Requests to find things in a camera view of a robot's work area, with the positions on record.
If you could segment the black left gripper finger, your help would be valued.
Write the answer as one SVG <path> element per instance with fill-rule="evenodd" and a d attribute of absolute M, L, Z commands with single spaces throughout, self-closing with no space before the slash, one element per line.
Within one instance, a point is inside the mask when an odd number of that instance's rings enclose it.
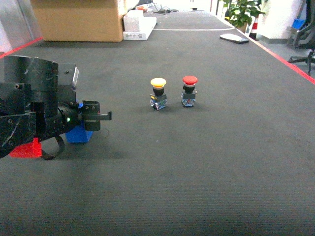
<path fill-rule="evenodd" d="M 108 111 L 106 114 L 99 114 L 98 119 L 99 120 L 112 120 L 112 112 Z"/>

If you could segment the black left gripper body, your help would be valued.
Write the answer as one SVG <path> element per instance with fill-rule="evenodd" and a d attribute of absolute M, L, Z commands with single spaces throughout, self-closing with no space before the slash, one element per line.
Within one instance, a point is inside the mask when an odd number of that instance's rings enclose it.
<path fill-rule="evenodd" d="M 0 155 L 38 138 L 42 143 L 54 138 L 59 152 L 64 150 L 62 134 L 75 124 L 79 70 L 74 63 L 57 63 L 37 57 L 6 56 L 4 81 L 0 84 Z M 100 104 L 86 101 L 78 118 L 87 131 L 99 131 Z M 43 159 L 53 155 L 42 150 Z"/>

